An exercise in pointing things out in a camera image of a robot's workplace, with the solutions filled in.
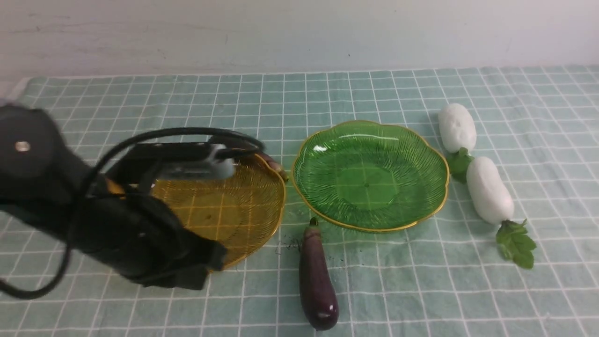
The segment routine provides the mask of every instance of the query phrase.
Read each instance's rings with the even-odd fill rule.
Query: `green leaf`
[[[458,152],[447,156],[449,173],[460,183],[466,183],[466,172],[472,160],[474,160],[474,157],[468,154],[468,149],[460,148]]]
[[[526,220],[522,224],[511,220],[503,221],[495,235],[495,241],[504,259],[513,261],[521,268],[532,269],[533,250],[537,248],[537,244],[527,235],[528,230],[524,227],[526,223]]]

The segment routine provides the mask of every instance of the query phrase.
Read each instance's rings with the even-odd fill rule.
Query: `metal screw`
[[[14,148],[19,152],[27,152],[31,149],[31,145],[28,142],[16,142]]]

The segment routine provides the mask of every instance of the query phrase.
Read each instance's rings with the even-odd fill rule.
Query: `daikon radish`
[[[461,148],[472,151],[476,145],[474,119],[462,104],[451,103],[441,109],[439,131],[443,146],[450,154]]]
[[[531,269],[534,265],[533,250],[537,245],[527,236],[528,230],[524,228],[526,220],[521,224],[512,221],[514,201],[493,160],[487,157],[472,160],[466,179],[476,213],[490,224],[501,225],[495,241],[503,257],[522,268]]]
[[[439,132],[443,147],[449,152],[447,164],[451,175],[466,183],[466,171],[474,159],[469,151],[476,145],[474,119],[462,104],[448,104],[439,112]]]

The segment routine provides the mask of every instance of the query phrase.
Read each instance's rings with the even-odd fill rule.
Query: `plate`
[[[258,155],[235,162],[224,180],[157,180],[152,194],[186,228],[227,249],[224,269],[243,260],[273,236],[283,218],[285,182]]]
[[[370,121],[311,135],[291,176],[314,213],[367,232],[402,230],[433,216],[449,185],[447,161],[419,134]]]

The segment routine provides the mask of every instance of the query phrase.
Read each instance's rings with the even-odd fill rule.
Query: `green plate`
[[[292,182],[314,213],[346,228],[402,230],[445,204],[449,167],[414,131],[350,121],[311,135]]]

